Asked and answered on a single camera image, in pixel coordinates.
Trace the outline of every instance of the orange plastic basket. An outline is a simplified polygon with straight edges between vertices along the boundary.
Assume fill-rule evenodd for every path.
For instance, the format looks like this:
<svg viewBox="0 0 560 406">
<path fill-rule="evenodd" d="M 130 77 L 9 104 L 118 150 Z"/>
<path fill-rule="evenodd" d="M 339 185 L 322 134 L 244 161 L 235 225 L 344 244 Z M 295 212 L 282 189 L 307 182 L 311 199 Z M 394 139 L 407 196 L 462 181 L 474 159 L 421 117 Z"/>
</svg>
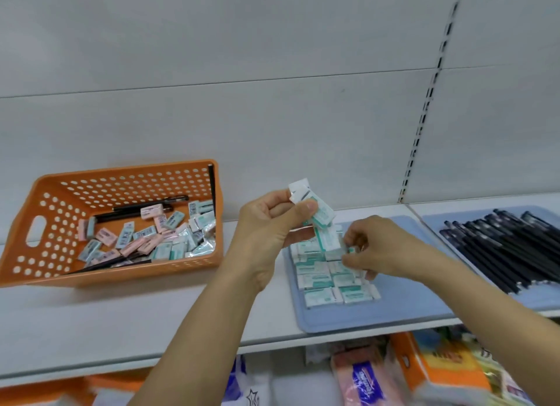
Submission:
<svg viewBox="0 0 560 406">
<path fill-rule="evenodd" d="M 87 242 L 79 242 L 79 219 L 112 211 L 115 205 L 135 204 L 188 195 L 189 200 L 212 199 L 208 165 L 214 165 L 216 249 L 212 254 L 95 270 L 65 275 L 83 268 L 77 260 Z M 174 203 L 177 211 L 189 215 L 187 203 Z M 149 166 L 98 169 L 83 172 L 46 175 L 37 179 L 24 206 L 13 221 L 8 240 L 0 259 L 0 286 L 36 284 L 57 287 L 78 287 L 94 283 L 116 282 L 144 276 L 163 275 L 185 270 L 218 266 L 223 256 L 222 232 L 223 199 L 214 160 L 184 161 Z M 35 217 L 43 216 L 46 226 L 36 242 L 26 239 Z M 153 222 L 126 218 L 99 223 L 101 227 L 119 234 L 125 222 L 134 220 L 139 231 Z"/>
</svg>

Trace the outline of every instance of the light blue tray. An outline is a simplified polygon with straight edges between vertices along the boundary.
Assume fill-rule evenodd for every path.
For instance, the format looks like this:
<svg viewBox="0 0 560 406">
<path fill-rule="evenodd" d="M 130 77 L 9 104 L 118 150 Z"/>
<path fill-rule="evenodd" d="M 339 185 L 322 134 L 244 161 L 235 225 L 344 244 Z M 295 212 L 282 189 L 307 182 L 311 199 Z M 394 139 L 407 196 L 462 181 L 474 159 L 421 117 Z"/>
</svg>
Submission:
<svg viewBox="0 0 560 406">
<path fill-rule="evenodd" d="M 409 216 L 391 218 L 397 225 L 427 244 L 434 245 L 428 231 Z M 349 223 L 342 223 L 344 231 Z M 409 279 L 378 275 L 374 284 L 382 298 L 349 305 L 328 305 L 308 309 L 303 292 L 299 291 L 296 273 L 289 248 L 284 249 L 284 258 L 297 324 L 305 332 L 326 332 L 359 326 L 386 326 L 387 324 L 412 323 L 443 318 L 452 318 L 452 311 L 423 284 Z"/>
<path fill-rule="evenodd" d="M 546 220 L 551 225 L 556 227 L 560 227 L 560 217 L 556 214 L 552 213 L 551 211 L 537 207 L 536 205 L 523 205 L 517 207 L 504 207 L 503 210 L 507 210 L 510 213 L 515 214 L 516 216 L 520 217 L 522 213 L 525 211 L 530 211 L 535 216 L 540 217 L 541 219 Z M 422 220 L 428 227 L 440 237 L 454 252 L 457 254 L 461 259 L 467 263 L 475 272 L 481 275 L 484 279 L 488 281 L 486 276 L 482 275 L 478 269 L 476 269 L 473 264 L 468 261 L 465 256 L 458 252 L 451 244 L 447 242 L 447 240 L 440 235 L 440 231 L 445 229 L 444 221 L 449 220 L 458 221 L 461 223 L 465 223 L 467 221 L 476 220 L 483 218 L 487 214 L 490 214 L 492 209 L 485 209 L 485 210 L 472 210 L 472 211 L 459 211 L 457 213 L 444 213 L 444 214 L 428 214 L 426 216 L 422 216 Z M 560 285 L 556 283 L 551 284 L 540 284 L 536 286 L 532 286 L 529 289 L 522 289 L 519 294 L 510 294 L 513 298 L 518 300 L 524 306 L 528 307 L 529 309 L 533 309 L 536 311 L 543 311 L 543 310 L 554 310 L 560 309 Z"/>
</svg>

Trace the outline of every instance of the white shelf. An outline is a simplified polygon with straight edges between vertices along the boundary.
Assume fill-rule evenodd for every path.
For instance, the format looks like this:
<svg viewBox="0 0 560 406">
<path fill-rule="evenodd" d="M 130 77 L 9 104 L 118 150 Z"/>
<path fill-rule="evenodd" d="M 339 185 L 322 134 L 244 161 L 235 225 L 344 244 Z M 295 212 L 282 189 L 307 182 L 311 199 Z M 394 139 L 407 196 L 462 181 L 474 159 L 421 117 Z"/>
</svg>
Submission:
<svg viewBox="0 0 560 406">
<path fill-rule="evenodd" d="M 533 204 L 560 213 L 560 194 L 494 197 L 440 203 L 388 205 L 339 211 L 338 222 L 449 210 Z M 235 222 L 224 225 L 225 247 Z M 0 387 L 153 366 L 213 271 L 124 284 L 65 289 L 0 289 Z M 560 310 L 542 313 L 560 316 Z M 251 310 L 240 353 L 262 352 L 405 330 L 458 324 L 457 318 L 306 334 L 296 323 L 282 255 L 269 286 Z"/>
</svg>

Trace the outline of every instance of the pink package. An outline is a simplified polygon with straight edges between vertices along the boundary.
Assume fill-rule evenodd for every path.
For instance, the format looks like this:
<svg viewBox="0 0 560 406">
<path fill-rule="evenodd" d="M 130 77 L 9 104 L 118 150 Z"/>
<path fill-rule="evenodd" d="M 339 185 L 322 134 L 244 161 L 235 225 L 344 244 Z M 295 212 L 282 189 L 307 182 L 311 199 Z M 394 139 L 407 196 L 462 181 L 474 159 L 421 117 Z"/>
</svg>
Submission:
<svg viewBox="0 0 560 406">
<path fill-rule="evenodd" d="M 344 406 L 404 406 L 376 346 L 335 354 L 330 365 L 338 379 Z"/>
</svg>

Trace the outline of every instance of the white shelf back panel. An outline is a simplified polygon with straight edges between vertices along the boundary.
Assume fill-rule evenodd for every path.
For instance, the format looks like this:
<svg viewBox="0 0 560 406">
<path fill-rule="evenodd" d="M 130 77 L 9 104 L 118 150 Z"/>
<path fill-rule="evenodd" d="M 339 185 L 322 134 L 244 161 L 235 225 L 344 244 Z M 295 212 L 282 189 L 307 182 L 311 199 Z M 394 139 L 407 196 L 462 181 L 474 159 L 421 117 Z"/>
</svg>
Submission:
<svg viewBox="0 0 560 406">
<path fill-rule="evenodd" d="M 394 204 L 432 73 L 0 99 L 0 242 L 41 175 L 205 157 L 226 219 L 302 177 L 334 208 Z"/>
<path fill-rule="evenodd" d="M 444 67 L 553 61 L 559 20 L 558 0 L 461 0 Z"/>
<path fill-rule="evenodd" d="M 405 201 L 560 190 L 559 80 L 560 62 L 443 70 Z"/>
<path fill-rule="evenodd" d="M 0 0 L 0 97 L 434 66 L 452 0 Z"/>
</svg>

